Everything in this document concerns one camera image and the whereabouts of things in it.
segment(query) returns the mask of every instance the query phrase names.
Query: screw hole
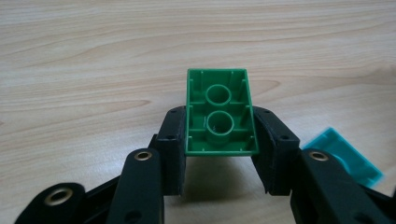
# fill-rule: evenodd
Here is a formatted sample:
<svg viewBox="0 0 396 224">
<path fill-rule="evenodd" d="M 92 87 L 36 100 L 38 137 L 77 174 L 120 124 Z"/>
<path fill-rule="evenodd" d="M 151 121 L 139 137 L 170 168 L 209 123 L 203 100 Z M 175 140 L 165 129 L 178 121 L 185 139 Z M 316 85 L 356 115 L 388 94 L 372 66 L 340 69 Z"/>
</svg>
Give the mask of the screw hole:
<svg viewBox="0 0 396 224">
<path fill-rule="evenodd" d="M 169 140 L 175 140 L 175 136 L 174 135 L 166 135 L 166 138 Z"/>
<path fill-rule="evenodd" d="M 72 195 L 73 195 L 73 190 L 71 190 L 70 188 L 55 189 L 46 197 L 44 203 L 48 206 L 59 205 L 69 200 L 72 197 Z"/>
<path fill-rule="evenodd" d="M 316 161 L 327 161 L 329 159 L 325 154 L 317 151 L 311 151 L 309 156 Z"/>
<path fill-rule="evenodd" d="M 361 224 L 374 224 L 373 220 L 367 215 L 364 215 L 363 213 L 356 213 L 353 218 L 355 218 L 355 220 L 357 220 Z"/>
<path fill-rule="evenodd" d="M 124 221 L 128 224 L 134 224 L 137 223 L 140 218 L 142 218 L 142 214 L 139 211 L 131 211 L 126 214 Z"/>
<path fill-rule="evenodd" d="M 151 152 L 142 151 L 134 155 L 134 159 L 137 161 L 146 161 L 152 156 Z"/>
</svg>

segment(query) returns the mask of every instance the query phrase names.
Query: wooden surface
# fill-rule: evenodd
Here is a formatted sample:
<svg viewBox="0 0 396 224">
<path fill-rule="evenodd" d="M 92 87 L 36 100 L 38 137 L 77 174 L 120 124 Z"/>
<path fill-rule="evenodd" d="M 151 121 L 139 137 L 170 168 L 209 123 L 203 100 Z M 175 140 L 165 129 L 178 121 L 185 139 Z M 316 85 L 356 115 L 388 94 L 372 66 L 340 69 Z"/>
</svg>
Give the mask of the wooden surface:
<svg viewBox="0 0 396 224">
<path fill-rule="evenodd" d="M 302 145 L 332 126 L 396 185 L 394 1 L 1 1 L 0 223 L 41 190 L 90 190 L 184 105 L 191 67 L 248 70 Z M 293 223 L 249 158 L 188 159 L 166 223 Z"/>
</svg>

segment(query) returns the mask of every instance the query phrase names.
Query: green toy brick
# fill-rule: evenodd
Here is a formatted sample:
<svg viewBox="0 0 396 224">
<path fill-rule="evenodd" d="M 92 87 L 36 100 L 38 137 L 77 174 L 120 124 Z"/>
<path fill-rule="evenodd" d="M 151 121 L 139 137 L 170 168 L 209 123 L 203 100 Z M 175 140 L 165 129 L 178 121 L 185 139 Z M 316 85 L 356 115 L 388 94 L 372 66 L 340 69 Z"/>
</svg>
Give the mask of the green toy brick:
<svg viewBox="0 0 396 224">
<path fill-rule="evenodd" d="M 186 156 L 259 153 L 246 69 L 189 69 Z"/>
</svg>

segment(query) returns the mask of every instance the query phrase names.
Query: wooden table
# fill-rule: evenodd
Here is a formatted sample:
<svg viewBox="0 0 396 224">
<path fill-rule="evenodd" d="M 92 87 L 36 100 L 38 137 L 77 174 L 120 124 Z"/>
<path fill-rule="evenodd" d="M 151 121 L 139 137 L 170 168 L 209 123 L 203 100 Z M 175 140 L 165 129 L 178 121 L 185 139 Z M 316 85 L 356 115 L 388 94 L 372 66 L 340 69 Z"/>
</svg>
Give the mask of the wooden table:
<svg viewBox="0 0 396 224">
<path fill-rule="evenodd" d="M 396 184 L 394 1 L 2 1 L 0 223 L 43 189 L 93 189 L 186 101 L 191 67 L 248 70 L 302 145 L 338 130 Z M 293 223 L 249 158 L 188 158 L 166 223 Z"/>
</svg>

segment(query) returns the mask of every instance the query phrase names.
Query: light wood tabletop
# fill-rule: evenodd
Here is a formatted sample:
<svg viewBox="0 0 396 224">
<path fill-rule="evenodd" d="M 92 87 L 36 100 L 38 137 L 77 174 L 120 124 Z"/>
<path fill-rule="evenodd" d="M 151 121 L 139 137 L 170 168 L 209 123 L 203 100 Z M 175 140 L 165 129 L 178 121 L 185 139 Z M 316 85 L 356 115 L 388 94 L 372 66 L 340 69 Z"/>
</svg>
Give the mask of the light wood tabletop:
<svg viewBox="0 0 396 224">
<path fill-rule="evenodd" d="M 246 68 L 301 146 L 334 127 L 396 185 L 395 1 L 1 1 L 0 223 L 93 189 L 186 104 L 188 68 Z M 294 223 L 250 158 L 188 158 L 166 223 Z"/>
</svg>

